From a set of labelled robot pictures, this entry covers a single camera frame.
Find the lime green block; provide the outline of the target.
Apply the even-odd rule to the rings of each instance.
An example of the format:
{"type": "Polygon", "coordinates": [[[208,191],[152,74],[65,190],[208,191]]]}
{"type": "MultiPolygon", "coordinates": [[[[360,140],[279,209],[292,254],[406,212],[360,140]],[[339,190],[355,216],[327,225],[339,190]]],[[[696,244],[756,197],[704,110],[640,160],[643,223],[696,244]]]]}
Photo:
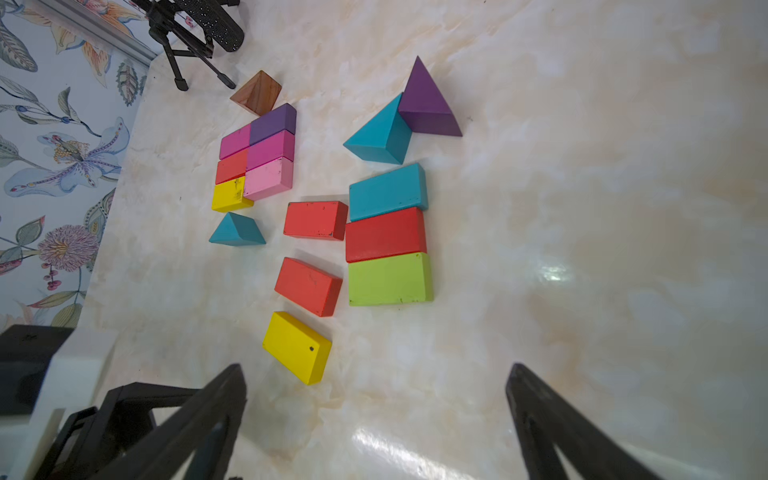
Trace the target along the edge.
{"type": "Polygon", "coordinates": [[[417,252],[350,263],[348,291],[354,307],[431,302],[430,257],[417,252]]]}

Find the red block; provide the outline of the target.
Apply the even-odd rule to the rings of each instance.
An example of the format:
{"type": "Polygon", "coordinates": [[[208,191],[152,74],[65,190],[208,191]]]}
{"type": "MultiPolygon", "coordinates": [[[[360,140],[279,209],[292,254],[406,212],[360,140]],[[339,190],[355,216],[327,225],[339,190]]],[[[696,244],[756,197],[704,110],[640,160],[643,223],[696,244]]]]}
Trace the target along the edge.
{"type": "Polygon", "coordinates": [[[246,149],[221,159],[217,165],[215,184],[219,185],[244,176],[247,165],[248,151],[246,149]]]}
{"type": "Polygon", "coordinates": [[[345,234],[347,263],[428,252],[424,215],[417,207],[348,223],[345,234]]]}
{"type": "Polygon", "coordinates": [[[343,241],[349,207],[340,201],[290,202],[283,233],[295,238],[343,241]]]}
{"type": "Polygon", "coordinates": [[[301,260],[283,259],[274,290],[318,317],[334,315],[343,279],[301,260]]]}

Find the magenta block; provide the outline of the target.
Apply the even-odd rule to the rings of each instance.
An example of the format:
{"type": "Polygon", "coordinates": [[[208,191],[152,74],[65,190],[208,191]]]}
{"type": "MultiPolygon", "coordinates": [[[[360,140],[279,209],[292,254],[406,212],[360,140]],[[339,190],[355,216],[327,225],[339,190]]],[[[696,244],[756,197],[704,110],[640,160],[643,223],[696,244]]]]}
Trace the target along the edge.
{"type": "Polygon", "coordinates": [[[295,135],[284,129],[246,149],[246,170],[250,171],[274,160],[294,161],[295,135]]]}
{"type": "Polygon", "coordinates": [[[219,159],[223,160],[248,148],[251,145],[250,136],[251,126],[249,124],[224,136],[220,143],[219,159]]]}

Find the pink rectangular block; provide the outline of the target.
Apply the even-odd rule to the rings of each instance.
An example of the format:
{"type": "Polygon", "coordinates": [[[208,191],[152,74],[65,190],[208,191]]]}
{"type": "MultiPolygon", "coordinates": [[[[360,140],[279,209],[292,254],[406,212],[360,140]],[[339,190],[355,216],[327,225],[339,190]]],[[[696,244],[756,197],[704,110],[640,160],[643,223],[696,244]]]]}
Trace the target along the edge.
{"type": "Polygon", "coordinates": [[[245,175],[244,197],[258,201],[293,187],[294,162],[280,157],[256,168],[245,175]]]}

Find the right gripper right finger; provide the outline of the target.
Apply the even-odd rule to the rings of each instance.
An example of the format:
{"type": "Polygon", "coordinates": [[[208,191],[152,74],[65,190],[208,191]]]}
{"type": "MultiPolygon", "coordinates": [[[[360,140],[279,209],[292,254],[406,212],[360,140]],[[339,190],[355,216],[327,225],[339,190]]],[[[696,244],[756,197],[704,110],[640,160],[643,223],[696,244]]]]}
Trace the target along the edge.
{"type": "Polygon", "coordinates": [[[531,479],[566,479],[559,453],[584,479],[658,477],[526,365],[512,366],[505,393],[531,479]]]}

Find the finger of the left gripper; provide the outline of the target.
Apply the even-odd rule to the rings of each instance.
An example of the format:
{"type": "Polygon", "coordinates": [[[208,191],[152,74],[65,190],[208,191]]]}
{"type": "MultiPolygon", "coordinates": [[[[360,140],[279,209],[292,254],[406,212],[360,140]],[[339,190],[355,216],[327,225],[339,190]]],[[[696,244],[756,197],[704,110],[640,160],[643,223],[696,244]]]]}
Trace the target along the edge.
{"type": "Polygon", "coordinates": [[[37,479],[90,479],[157,426],[152,411],[180,407],[197,391],[148,383],[110,390],[102,405],[71,414],[55,437],[37,479]]]}

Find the brown triangle block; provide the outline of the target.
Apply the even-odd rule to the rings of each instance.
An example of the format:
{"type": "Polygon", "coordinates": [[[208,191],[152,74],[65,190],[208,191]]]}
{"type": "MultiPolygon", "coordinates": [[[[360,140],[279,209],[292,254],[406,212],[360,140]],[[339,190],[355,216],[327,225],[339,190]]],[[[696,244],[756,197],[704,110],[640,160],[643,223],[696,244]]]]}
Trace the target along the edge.
{"type": "Polygon", "coordinates": [[[230,100],[257,116],[263,116],[273,110],[281,90],[282,85],[278,81],[260,70],[230,100]]]}

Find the yellow block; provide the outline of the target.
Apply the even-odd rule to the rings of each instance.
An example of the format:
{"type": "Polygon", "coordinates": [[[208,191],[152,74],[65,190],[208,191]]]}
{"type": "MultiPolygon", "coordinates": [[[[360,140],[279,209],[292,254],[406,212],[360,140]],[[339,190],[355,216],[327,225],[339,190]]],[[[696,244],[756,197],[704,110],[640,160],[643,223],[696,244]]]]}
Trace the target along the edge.
{"type": "Polygon", "coordinates": [[[245,177],[216,184],[212,198],[212,209],[217,212],[227,213],[235,210],[252,207],[253,200],[245,197],[245,177]]]}
{"type": "Polygon", "coordinates": [[[277,311],[262,346],[305,385],[313,385],[323,378],[332,342],[290,313],[277,311]]]}

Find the red block front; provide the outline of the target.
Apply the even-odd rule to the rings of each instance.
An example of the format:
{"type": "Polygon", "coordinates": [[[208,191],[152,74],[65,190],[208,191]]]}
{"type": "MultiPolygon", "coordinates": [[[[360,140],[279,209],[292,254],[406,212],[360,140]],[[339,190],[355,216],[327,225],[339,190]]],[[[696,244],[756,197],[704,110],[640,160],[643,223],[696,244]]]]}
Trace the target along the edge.
{"type": "Polygon", "coordinates": [[[424,215],[417,207],[348,223],[345,234],[347,263],[428,252],[424,215]]]}

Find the purple rectangular block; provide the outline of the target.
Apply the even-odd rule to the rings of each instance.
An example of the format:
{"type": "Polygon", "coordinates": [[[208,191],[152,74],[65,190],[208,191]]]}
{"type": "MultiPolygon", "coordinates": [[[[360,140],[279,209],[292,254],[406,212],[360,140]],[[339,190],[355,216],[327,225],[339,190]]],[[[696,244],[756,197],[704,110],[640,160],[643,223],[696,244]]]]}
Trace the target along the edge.
{"type": "Polygon", "coordinates": [[[283,130],[295,134],[296,125],[297,111],[291,104],[285,103],[250,123],[248,145],[254,145],[283,130]]]}

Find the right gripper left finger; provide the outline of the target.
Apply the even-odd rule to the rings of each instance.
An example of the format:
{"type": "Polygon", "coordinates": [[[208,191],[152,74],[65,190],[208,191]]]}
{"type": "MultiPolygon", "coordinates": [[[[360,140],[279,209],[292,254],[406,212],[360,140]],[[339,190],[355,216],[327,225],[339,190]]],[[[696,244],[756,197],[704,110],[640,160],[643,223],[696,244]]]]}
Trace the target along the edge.
{"type": "Polygon", "coordinates": [[[246,404],[240,365],[231,364],[180,407],[152,411],[157,426],[92,479],[170,479],[189,461],[187,479],[222,479],[246,404]]]}

